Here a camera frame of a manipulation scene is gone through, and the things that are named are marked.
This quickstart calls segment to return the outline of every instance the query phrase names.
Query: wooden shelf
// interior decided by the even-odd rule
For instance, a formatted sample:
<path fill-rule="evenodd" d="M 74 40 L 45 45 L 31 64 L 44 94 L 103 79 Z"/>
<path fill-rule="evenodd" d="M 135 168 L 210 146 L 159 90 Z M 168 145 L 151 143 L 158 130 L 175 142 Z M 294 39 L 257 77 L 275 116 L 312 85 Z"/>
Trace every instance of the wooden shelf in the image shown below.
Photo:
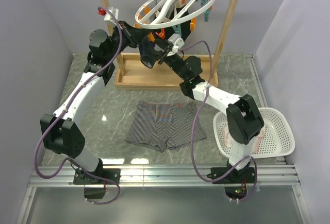
<path fill-rule="evenodd" d="M 210 75 L 210 61 L 207 55 L 195 55 L 201 58 L 201 77 L 208 80 Z M 140 55 L 136 53 L 122 53 L 125 75 L 117 71 L 115 86 L 117 89 L 125 90 L 158 90 L 176 91 L 180 90 L 179 84 L 183 80 L 178 77 L 165 63 L 155 64 L 153 68 L 147 68 L 140 62 Z M 213 86 L 218 87 L 218 74 L 214 71 L 211 80 Z"/>

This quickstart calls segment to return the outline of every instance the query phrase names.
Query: striped fabric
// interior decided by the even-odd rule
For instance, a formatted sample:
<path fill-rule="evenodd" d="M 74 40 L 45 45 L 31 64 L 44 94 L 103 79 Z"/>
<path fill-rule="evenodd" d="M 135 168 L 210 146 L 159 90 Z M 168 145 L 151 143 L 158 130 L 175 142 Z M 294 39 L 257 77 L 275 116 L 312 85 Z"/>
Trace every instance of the striped fabric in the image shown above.
<path fill-rule="evenodd" d="M 196 115 L 193 102 L 178 104 L 152 104 L 139 101 L 135 119 L 126 141 L 164 152 L 190 144 L 191 126 Z M 194 142 L 206 135 L 197 120 Z"/>

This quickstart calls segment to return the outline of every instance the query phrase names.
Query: white circular hanger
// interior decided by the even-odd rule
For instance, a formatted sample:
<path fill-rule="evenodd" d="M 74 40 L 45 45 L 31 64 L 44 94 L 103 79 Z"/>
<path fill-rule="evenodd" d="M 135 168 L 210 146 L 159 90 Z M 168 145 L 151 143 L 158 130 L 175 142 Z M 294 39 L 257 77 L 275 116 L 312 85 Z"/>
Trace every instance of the white circular hanger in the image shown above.
<path fill-rule="evenodd" d="M 148 14 L 146 14 L 145 16 L 142 16 L 142 14 L 144 14 L 144 8 L 148 7 L 151 3 L 154 4 L 156 1 L 158 1 L 157 5 L 154 8 L 152 8 Z M 173 17 L 173 19 L 168 21 L 168 19 L 166 19 L 165 16 L 166 16 L 167 12 L 169 11 L 169 9 L 171 8 L 171 6 L 176 1 L 177 0 L 148 0 L 136 12 L 136 14 L 135 14 L 136 23 L 140 27 L 147 28 L 147 29 L 160 29 L 160 28 L 176 26 L 183 22 L 193 19 L 194 17 L 197 17 L 198 15 L 203 14 L 215 2 L 215 0 L 208 0 L 199 10 L 197 10 L 187 16 L 182 17 L 182 15 L 196 1 L 196 0 L 190 0 L 187 2 L 185 7 L 178 14 L 176 14 Z M 150 19 L 150 17 L 153 16 L 160 8 L 161 8 L 161 10 L 160 10 L 160 13 L 157 15 L 157 17 L 150 24 L 145 24 Z"/>

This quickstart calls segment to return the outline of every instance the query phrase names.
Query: striped shorts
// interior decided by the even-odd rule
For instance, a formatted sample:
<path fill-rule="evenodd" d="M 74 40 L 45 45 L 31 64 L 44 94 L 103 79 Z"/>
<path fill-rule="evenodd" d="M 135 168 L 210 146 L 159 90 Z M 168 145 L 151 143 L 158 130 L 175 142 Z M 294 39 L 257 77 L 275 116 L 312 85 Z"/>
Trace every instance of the striped shorts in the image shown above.
<path fill-rule="evenodd" d="M 190 144 L 195 115 L 196 108 L 193 102 L 152 104 L 139 101 L 126 141 L 160 152 L 164 152 L 167 148 L 179 150 Z M 205 138 L 206 135 L 197 120 L 194 142 Z"/>

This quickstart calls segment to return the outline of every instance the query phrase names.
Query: drying rack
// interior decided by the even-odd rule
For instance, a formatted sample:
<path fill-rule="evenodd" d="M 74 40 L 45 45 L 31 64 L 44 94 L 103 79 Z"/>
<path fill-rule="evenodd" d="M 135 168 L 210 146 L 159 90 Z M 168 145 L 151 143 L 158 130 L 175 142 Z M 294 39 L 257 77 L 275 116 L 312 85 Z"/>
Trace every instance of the drying rack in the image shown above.
<path fill-rule="evenodd" d="M 100 0 L 102 6 L 110 7 L 109 0 Z M 235 7 L 238 0 L 230 0 L 224 23 L 220 32 L 217 47 L 212 59 L 213 72 L 210 72 L 210 60 L 207 55 L 199 55 L 202 62 L 203 73 L 201 77 L 208 79 L 212 75 L 211 84 L 218 87 L 217 65 L 223 44 L 228 34 L 232 18 L 234 16 Z M 108 24 L 109 33 L 112 34 L 113 27 Z M 117 56 L 118 68 L 115 78 L 115 86 L 117 89 L 126 90 L 163 90 L 173 91 L 179 90 L 179 83 L 182 82 L 167 65 L 155 64 L 152 69 L 145 67 L 140 62 L 138 53 L 121 53 Z"/>

